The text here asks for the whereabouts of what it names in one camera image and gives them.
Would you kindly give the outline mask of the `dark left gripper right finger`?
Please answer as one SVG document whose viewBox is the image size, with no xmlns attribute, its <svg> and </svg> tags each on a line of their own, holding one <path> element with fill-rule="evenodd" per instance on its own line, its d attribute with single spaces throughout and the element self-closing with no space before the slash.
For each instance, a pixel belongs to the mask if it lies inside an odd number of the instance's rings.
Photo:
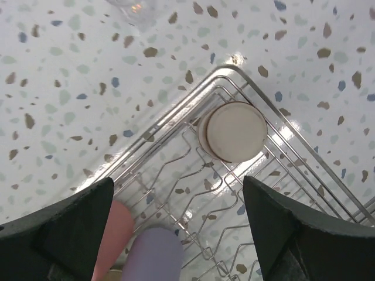
<svg viewBox="0 0 375 281">
<path fill-rule="evenodd" d="M 374 228 L 295 201 L 253 176 L 243 197 L 264 280 L 374 280 Z"/>
</svg>

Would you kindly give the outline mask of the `small clear glass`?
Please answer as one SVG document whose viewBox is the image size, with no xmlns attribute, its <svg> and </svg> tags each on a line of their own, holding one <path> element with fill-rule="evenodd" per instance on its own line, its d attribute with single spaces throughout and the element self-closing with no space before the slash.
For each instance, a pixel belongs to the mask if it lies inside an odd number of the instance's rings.
<svg viewBox="0 0 375 281">
<path fill-rule="evenodd" d="M 152 0 L 107 0 L 124 15 L 127 24 L 144 33 L 154 27 L 165 16 L 165 7 L 160 1 Z"/>
</svg>

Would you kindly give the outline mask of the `purple plastic cup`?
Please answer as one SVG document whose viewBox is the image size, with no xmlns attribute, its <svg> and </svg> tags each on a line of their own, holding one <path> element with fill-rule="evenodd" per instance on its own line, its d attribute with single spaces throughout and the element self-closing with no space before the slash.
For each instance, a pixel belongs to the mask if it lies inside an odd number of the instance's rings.
<svg viewBox="0 0 375 281">
<path fill-rule="evenodd" d="M 121 280 L 179 280 L 183 255 L 183 246 L 172 230 L 148 228 L 135 238 L 122 268 Z"/>
</svg>

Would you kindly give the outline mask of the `coral red plastic cup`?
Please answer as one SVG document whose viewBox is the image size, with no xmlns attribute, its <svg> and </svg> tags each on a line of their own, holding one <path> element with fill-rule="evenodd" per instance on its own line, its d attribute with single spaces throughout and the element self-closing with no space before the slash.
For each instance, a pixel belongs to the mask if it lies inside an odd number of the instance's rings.
<svg viewBox="0 0 375 281">
<path fill-rule="evenodd" d="M 101 240 L 92 280 L 101 280 L 116 263 L 130 241 L 134 220 L 130 210 L 120 201 L 113 201 Z"/>
</svg>

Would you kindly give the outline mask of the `steel cup with cork band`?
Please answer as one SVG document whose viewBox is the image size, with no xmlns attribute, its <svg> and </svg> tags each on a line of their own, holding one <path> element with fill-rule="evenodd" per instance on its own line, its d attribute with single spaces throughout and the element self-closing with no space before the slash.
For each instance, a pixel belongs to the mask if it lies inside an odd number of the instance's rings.
<svg viewBox="0 0 375 281">
<path fill-rule="evenodd" d="M 102 281 L 120 281 L 122 276 L 122 270 L 120 269 L 111 269 L 106 275 L 102 278 Z"/>
</svg>

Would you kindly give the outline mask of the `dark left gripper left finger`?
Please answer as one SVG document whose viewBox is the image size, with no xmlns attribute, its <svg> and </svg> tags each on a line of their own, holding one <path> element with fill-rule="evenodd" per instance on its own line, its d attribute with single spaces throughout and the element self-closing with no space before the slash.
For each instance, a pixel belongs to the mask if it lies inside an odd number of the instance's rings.
<svg viewBox="0 0 375 281">
<path fill-rule="evenodd" d="M 91 280 L 113 195 L 107 177 L 1 224 L 1 280 Z"/>
</svg>

